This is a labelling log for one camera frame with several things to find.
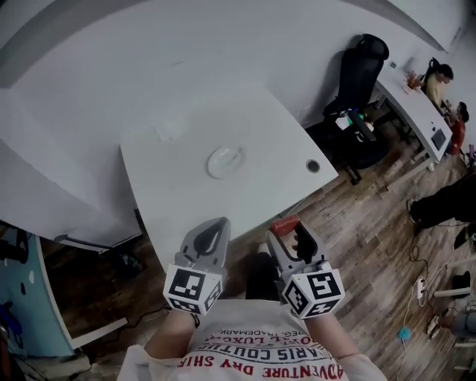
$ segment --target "black and white marker cube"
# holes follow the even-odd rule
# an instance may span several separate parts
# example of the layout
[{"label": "black and white marker cube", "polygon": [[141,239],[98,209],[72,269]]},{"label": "black and white marker cube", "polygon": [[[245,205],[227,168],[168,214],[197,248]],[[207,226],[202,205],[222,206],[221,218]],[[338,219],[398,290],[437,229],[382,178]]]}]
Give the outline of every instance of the black and white marker cube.
[{"label": "black and white marker cube", "polygon": [[291,275],[283,291],[295,314],[311,318],[332,312],[345,291],[337,269]]},{"label": "black and white marker cube", "polygon": [[176,310],[207,315],[222,290],[220,274],[169,265],[165,278],[164,297]]}]

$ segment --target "black office chair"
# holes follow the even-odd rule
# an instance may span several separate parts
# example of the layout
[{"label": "black office chair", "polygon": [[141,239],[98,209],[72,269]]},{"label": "black office chair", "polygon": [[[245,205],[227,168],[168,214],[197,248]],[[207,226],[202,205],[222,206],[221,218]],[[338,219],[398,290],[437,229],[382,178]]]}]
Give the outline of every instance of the black office chair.
[{"label": "black office chair", "polygon": [[[324,109],[324,122],[306,130],[316,144],[330,146],[347,164],[354,185],[362,179],[358,169],[376,164],[388,153],[382,134],[376,129],[371,132],[358,116],[368,104],[388,56],[385,42],[370,34],[362,35],[355,48],[344,52],[338,96]],[[335,120],[345,114],[353,123],[342,131]]]}]

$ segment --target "shoe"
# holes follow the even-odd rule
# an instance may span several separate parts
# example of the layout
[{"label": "shoe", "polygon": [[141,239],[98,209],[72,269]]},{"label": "shoe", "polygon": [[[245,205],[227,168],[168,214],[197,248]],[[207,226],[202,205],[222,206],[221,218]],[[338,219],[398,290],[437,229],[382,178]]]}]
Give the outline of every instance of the shoe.
[{"label": "shoe", "polygon": [[435,328],[430,333],[430,340],[433,340],[435,337],[437,337],[438,333],[441,331],[441,326],[437,325]]},{"label": "shoe", "polygon": [[429,335],[430,333],[433,332],[434,328],[438,325],[438,321],[440,320],[440,317],[438,315],[434,315],[430,322],[428,323],[428,326],[426,327],[426,334]]},{"label": "shoe", "polygon": [[266,242],[261,242],[258,245],[257,253],[266,253],[267,255],[269,255],[271,257],[271,252],[269,252],[269,247],[266,244]]},{"label": "shoe", "polygon": [[414,199],[408,199],[407,200],[407,212],[408,212],[408,217],[410,218],[410,221],[413,222],[413,223],[417,223],[414,218],[411,216],[411,206],[413,205],[413,203],[415,202]]}]

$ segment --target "cable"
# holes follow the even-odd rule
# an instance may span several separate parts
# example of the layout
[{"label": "cable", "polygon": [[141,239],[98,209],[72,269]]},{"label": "cable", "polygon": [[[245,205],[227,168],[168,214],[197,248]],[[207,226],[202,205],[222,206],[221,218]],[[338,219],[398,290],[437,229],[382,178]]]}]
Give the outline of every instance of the cable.
[{"label": "cable", "polygon": [[89,367],[89,369],[86,369],[85,371],[81,371],[81,372],[77,372],[75,374],[72,374],[70,377],[68,377],[68,379],[66,381],[72,381],[72,380],[75,380],[80,374],[83,374],[85,372],[89,372],[92,368],[92,364],[91,366]]},{"label": "cable", "polygon": [[[153,313],[159,313],[161,312],[162,310],[170,310],[170,307],[169,307],[169,304],[168,303],[165,303],[163,304],[158,310],[154,310],[154,311],[150,311],[148,313],[144,313],[141,315],[141,317],[137,320],[137,322],[134,324],[134,325],[124,325],[121,329],[119,329],[118,331],[118,336],[113,339],[113,340],[109,340],[108,342],[104,342],[103,343],[103,348],[113,342],[117,342],[120,338],[120,335],[122,334],[123,331],[125,330],[133,330],[134,328],[136,328],[140,323],[141,323],[141,320],[145,317],[145,316],[148,316],[148,315],[152,315]],[[100,355],[97,355],[96,358],[98,357],[102,357],[104,356],[104,353],[100,354]]]},{"label": "cable", "polygon": [[[446,265],[448,265],[448,263],[450,263],[451,259],[453,259],[453,256],[454,256],[454,245],[453,245],[453,242],[454,242],[454,229],[453,227],[457,226],[457,225],[452,225],[451,224],[451,220],[450,220],[450,225],[439,225],[439,226],[448,226],[448,227],[451,227],[451,235],[452,235],[452,242],[451,242],[451,247],[452,247],[452,253],[451,253],[451,256],[450,258],[438,269],[438,271],[435,273],[435,275],[433,276],[433,278],[431,279],[431,282],[427,283],[426,286],[425,286],[425,289],[423,290],[423,303],[421,304],[420,303],[420,299],[418,299],[418,305],[420,307],[424,307],[425,304],[428,302],[428,306],[431,308],[431,315],[433,316],[434,315],[434,312],[435,312],[435,309],[433,307],[433,305],[431,304],[430,302],[430,297],[428,296],[429,294],[429,287],[430,285],[433,284],[433,282],[435,281],[435,279],[437,278],[438,274],[440,273],[441,270],[443,270]],[[411,293],[410,293],[410,298],[408,299],[408,303],[407,303],[407,310],[405,311],[405,314],[403,315],[403,327],[405,327],[405,320],[407,318],[407,315],[408,315],[408,311],[410,310],[410,303],[411,303],[411,299],[413,298],[414,296],[414,288],[415,288],[415,284],[417,284],[418,280],[419,279],[423,279],[425,282],[428,278],[428,273],[429,273],[429,265],[428,265],[428,260],[426,259],[420,259],[419,257],[419,246],[418,245],[414,245],[414,241],[415,241],[415,237],[412,239],[411,241],[411,250],[410,250],[410,258],[409,258],[409,261],[410,262],[423,262],[425,264],[425,277],[419,275],[418,278],[415,280],[415,282],[412,284],[411,286]],[[407,347],[405,345],[405,340],[404,339],[401,339],[402,340],[402,344],[403,344],[403,351],[404,351],[404,355],[403,355],[403,359],[402,359],[402,363],[400,364],[399,366],[399,371],[398,373],[396,374],[396,381],[400,381],[399,380],[399,375],[400,375],[400,372],[402,371],[402,368],[403,368],[403,365],[405,364],[405,359],[407,357]]]},{"label": "cable", "polygon": [[[32,365],[28,364],[26,361],[24,361],[23,359],[20,359],[20,358],[17,357],[17,356],[14,356],[14,358],[17,359],[17,360],[19,360],[19,361],[21,361],[21,362],[23,362],[23,363],[24,363],[25,365],[27,365],[29,368],[33,369],[33,370],[36,372],[36,374],[38,374],[44,381],[48,381],[48,378],[45,377],[45,376],[43,376],[41,373],[39,373],[39,372],[35,369],[35,367],[33,367]],[[31,374],[27,374],[27,376],[33,378],[34,380],[40,381],[39,379],[37,379],[36,377],[32,376]]]},{"label": "cable", "polygon": [[414,245],[415,237],[411,241],[411,251],[410,251],[410,262],[423,262],[425,264],[425,277],[422,277],[426,280],[428,277],[428,261],[426,259],[419,259],[419,246]]}]

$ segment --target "white table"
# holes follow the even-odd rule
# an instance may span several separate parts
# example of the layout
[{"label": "white table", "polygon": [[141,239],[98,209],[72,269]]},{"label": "white table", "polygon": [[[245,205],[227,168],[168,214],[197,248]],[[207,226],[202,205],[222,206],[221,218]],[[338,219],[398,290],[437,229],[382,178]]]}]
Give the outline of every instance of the white table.
[{"label": "white table", "polygon": [[[142,220],[166,271],[185,234],[205,220],[227,217],[233,239],[338,175],[261,86],[214,94],[166,126],[138,132],[121,145]],[[245,155],[243,165],[224,179],[206,171],[219,147],[241,147]],[[317,173],[307,169],[310,159],[319,163]]]},{"label": "white table", "polygon": [[[439,162],[446,151],[452,132],[443,117],[421,90],[413,91],[410,94],[405,92],[406,81],[405,74],[402,71],[390,67],[384,68],[379,75],[376,86],[383,95],[379,102],[381,103],[387,98],[396,112],[405,119],[408,126],[415,132],[415,135],[425,148],[414,157],[414,161],[418,161],[428,155],[428,158],[422,163],[388,185],[387,189],[391,191],[412,176],[415,176],[418,172],[424,170],[434,161]],[[433,141],[431,141],[431,137],[439,129],[443,131],[446,141],[438,150]]]}]

